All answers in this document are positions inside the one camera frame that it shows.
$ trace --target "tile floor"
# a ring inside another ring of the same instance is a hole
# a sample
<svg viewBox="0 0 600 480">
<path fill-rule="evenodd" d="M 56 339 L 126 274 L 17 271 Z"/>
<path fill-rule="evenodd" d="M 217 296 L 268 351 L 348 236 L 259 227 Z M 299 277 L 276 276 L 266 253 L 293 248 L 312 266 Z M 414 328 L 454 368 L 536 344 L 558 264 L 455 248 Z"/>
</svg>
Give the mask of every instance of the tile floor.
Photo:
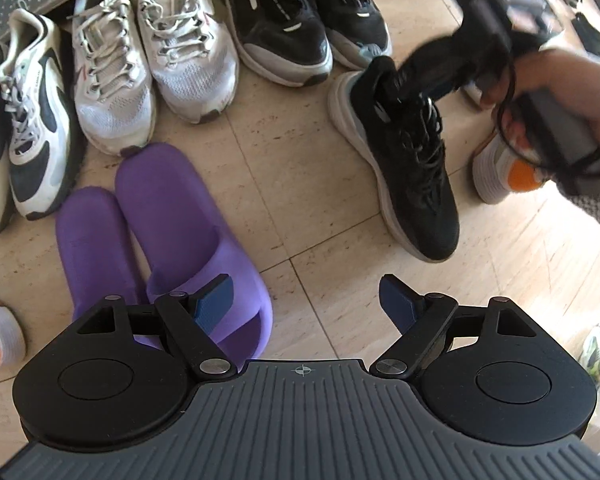
<svg viewBox="0 0 600 480">
<path fill-rule="evenodd" d="M 459 18 L 450 0 L 376 2 L 398 60 L 451 31 Z M 490 118 L 461 95 L 448 96 L 440 109 L 461 241 L 442 264 L 414 259 L 382 222 L 371 170 L 328 120 L 326 93 L 341 72 L 336 67 L 318 87 L 288 89 L 243 68 L 235 103 L 203 126 L 160 110 L 155 140 L 189 156 L 270 289 L 275 326 L 264 357 L 372 362 L 398 335 L 378 304 L 378 281 L 387 272 L 464 304 L 509 296 L 577 352 L 600 322 L 596 222 L 553 186 L 481 204 L 467 163 Z M 78 185 L 111 188 L 119 163 L 90 148 Z M 22 323 L 29 356 L 68 324 L 71 302 L 52 218 L 17 218 L 0 236 L 0 299 Z M 17 371 L 0 371 L 0 464 L 25 442 L 11 402 Z"/>
</svg>

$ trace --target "purple slide sandal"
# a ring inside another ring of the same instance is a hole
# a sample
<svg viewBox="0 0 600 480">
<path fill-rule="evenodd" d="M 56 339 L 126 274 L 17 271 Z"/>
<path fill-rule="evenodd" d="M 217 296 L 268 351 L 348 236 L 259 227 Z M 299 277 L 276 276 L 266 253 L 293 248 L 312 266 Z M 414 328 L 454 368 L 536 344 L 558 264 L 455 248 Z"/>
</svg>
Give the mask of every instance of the purple slide sandal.
<svg viewBox="0 0 600 480">
<path fill-rule="evenodd" d="M 111 192 L 74 191 L 56 215 L 56 239 L 74 321 L 109 294 L 119 294 L 126 304 L 146 303 L 125 219 Z M 136 341 L 157 346 L 156 338 L 136 336 Z"/>
<path fill-rule="evenodd" d="M 116 197 L 151 268 L 149 301 L 228 274 L 234 303 L 210 337 L 238 367 L 258 357 L 273 322 L 267 287 L 187 157 L 168 144 L 147 146 L 120 164 Z"/>
</svg>

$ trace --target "metal screw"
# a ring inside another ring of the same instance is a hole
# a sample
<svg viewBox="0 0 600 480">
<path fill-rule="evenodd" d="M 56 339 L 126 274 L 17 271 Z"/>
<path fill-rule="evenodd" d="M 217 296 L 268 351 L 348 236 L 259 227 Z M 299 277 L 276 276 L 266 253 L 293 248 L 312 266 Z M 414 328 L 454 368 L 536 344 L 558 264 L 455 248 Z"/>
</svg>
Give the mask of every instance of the metal screw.
<svg viewBox="0 0 600 480">
<path fill-rule="evenodd" d="M 399 375 L 407 371 L 407 365 L 398 359 L 382 359 L 376 363 L 376 370 L 384 375 Z"/>
<path fill-rule="evenodd" d="M 225 359 L 207 359 L 200 363 L 200 371 L 209 375 L 221 375 L 231 369 L 231 363 Z"/>
</svg>

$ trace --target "black sneaker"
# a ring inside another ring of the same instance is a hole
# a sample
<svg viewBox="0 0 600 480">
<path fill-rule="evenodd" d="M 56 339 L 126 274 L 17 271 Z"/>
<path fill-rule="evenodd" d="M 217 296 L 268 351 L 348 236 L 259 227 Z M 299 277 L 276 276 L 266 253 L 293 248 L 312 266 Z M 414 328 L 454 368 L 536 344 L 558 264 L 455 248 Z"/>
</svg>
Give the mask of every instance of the black sneaker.
<svg viewBox="0 0 600 480">
<path fill-rule="evenodd" d="M 394 62 L 378 57 L 362 73 L 340 76 L 329 92 L 336 128 L 376 172 L 384 221 L 400 244 L 426 262 L 456 250 L 458 210 L 445 170 L 442 120 L 428 98 L 385 110 L 375 94 Z"/>
<path fill-rule="evenodd" d="M 333 57 L 354 70 L 392 54 L 391 37 L 373 0 L 315 0 Z"/>
<path fill-rule="evenodd" d="M 240 58 L 286 86 L 324 81 L 333 66 L 324 25 L 307 0 L 224 0 Z"/>
</svg>

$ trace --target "hand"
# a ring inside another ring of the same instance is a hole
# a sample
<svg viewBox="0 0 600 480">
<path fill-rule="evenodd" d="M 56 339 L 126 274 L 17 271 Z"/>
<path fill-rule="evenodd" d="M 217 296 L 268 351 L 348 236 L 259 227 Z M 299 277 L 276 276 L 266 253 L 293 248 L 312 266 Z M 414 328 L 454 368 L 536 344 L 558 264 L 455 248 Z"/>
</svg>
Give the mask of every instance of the hand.
<svg viewBox="0 0 600 480">
<path fill-rule="evenodd" d="M 522 56 L 515 62 L 516 92 L 520 94 L 548 88 L 556 100 L 568 111 L 589 121 L 600 144 L 600 63 L 565 50 L 543 50 Z M 509 72 L 505 70 L 500 81 L 482 96 L 480 104 L 491 107 L 500 104 L 509 87 Z M 495 119 L 497 108 L 493 111 Z M 509 140 L 521 148 L 528 148 L 525 125 L 514 121 L 506 110 L 502 127 Z"/>
</svg>

